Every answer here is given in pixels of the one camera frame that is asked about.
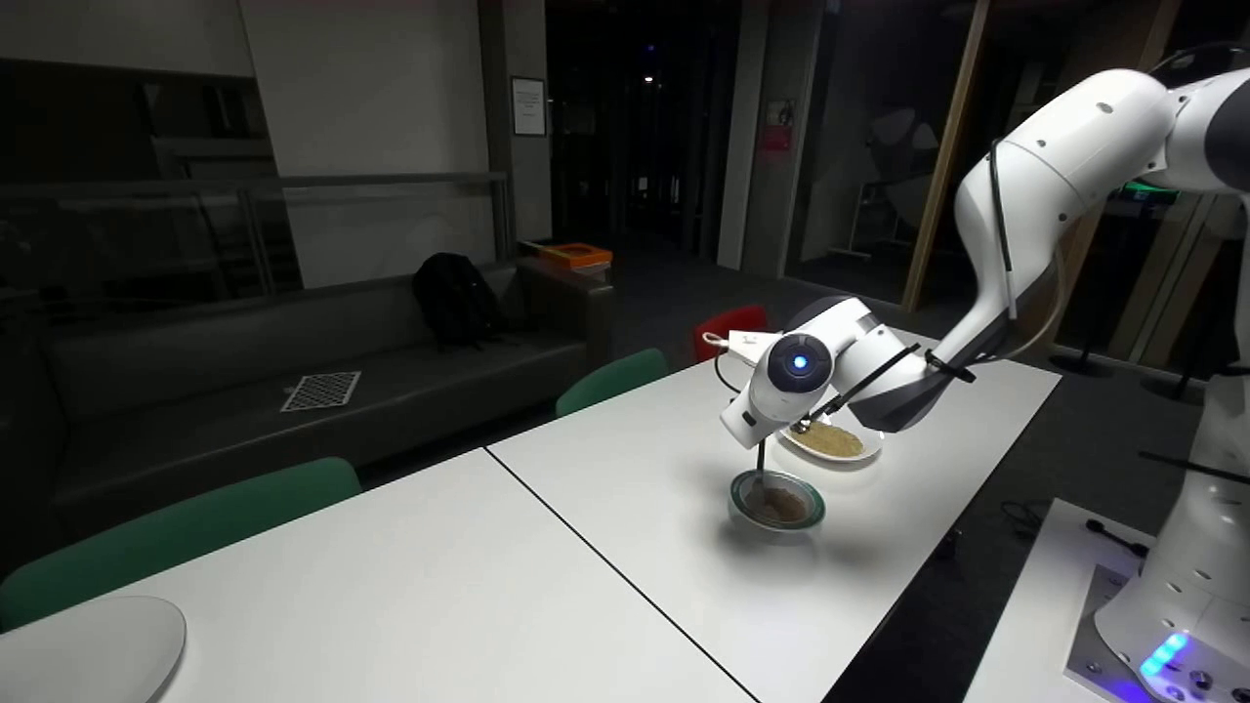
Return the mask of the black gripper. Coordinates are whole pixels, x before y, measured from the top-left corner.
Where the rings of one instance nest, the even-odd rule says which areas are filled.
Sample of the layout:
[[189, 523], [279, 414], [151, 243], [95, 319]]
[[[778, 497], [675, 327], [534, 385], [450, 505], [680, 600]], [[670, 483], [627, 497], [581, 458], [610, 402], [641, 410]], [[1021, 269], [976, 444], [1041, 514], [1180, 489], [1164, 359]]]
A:
[[812, 407], [810, 394], [783, 394], [783, 389], [750, 385], [732, 398], [732, 407], [718, 414], [718, 423], [739, 444], [753, 449], [758, 440], [766, 440], [783, 427], [793, 427], [810, 407]]

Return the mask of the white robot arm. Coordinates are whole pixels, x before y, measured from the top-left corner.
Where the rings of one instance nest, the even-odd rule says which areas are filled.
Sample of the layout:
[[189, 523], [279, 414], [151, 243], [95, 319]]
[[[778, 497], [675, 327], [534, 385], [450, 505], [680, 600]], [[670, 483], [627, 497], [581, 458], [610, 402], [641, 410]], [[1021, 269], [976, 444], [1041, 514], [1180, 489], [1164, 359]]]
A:
[[769, 435], [852, 410], [897, 435], [994, 349], [1021, 302], [1054, 265], [1064, 235], [1112, 187], [1149, 179], [1196, 194], [1250, 194], [1250, 71], [1185, 87], [1142, 71], [1097, 71], [995, 140], [956, 183], [955, 221], [976, 295], [933, 342], [901, 342], [858, 295], [835, 295], [791, 330], [727, 330], [750, 377], [718, 414], [753, 449]]

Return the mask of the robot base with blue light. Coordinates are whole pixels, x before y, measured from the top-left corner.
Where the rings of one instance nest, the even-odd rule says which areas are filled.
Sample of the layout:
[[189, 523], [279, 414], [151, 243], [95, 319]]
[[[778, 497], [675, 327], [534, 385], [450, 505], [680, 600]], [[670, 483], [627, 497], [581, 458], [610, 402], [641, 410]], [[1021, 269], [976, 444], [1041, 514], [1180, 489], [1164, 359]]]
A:
[[1155, 703], [1250, 703], [1250, 394], [1207, 384], [1185, 489], [1145, 567], [1095, 614]]

